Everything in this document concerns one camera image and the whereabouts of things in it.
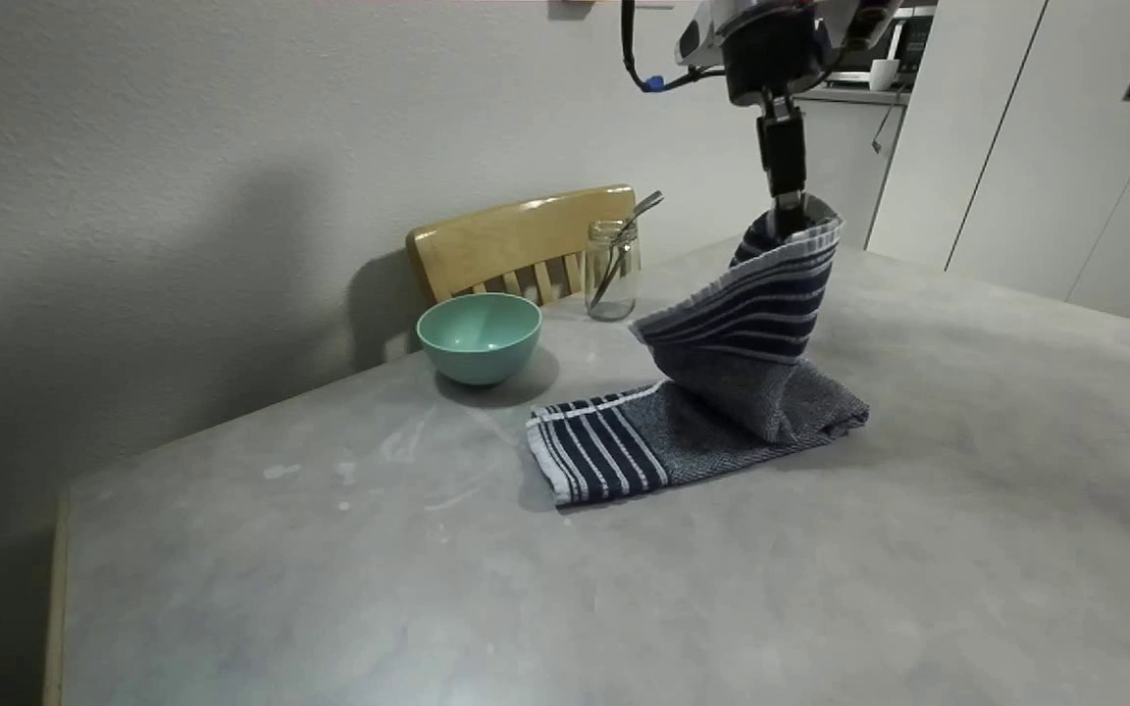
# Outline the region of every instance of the gray striped cloth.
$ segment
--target gray striped cloth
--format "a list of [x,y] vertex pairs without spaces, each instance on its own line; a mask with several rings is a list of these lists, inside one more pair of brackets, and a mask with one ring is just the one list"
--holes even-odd
[[526,438],[557,506],[701,481],[858,429],[867,404],[802,362],[834,245],[821,202],[790,239],[763,215],[718,283],[637,323],[667,379],[535,409]]

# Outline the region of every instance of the teal bowl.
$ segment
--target teal bowl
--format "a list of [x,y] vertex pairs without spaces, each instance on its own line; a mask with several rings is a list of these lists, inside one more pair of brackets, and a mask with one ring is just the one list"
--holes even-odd
[[488,387],[530,362],[536,344],[536,307],[519,296],[447,297],[416,318],[416,339],[438,378]]

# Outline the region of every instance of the wooden chair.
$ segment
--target wooden chair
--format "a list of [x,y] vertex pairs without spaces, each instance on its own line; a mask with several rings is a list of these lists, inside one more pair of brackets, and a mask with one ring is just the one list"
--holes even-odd
[[582,190],[416,228],[408,249],[437,303],[468,290],[519,290],[557,303],[582,290],[582,250],[596,221],[627,221],[632,190]]

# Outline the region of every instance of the cloth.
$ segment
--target cloth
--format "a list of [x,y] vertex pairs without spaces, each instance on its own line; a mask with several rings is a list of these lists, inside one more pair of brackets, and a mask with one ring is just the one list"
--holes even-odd
[[667,379],[535,409],[526,438],[557,506],[718,477],[858,429],[867,404],[802,362],[834,245],[825,202],[795,234],[763,215],[718,283],[632,324]]

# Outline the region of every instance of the gray table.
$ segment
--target gray table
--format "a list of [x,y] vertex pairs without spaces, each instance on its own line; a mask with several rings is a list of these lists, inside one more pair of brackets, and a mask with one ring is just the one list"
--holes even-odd
[[603,511],[523,447],[654,379],[578,307],[510,387],[408,357],[79,477],[52,698],[1130,706],[1130,323],[838,254],[811,362],[858,434]]

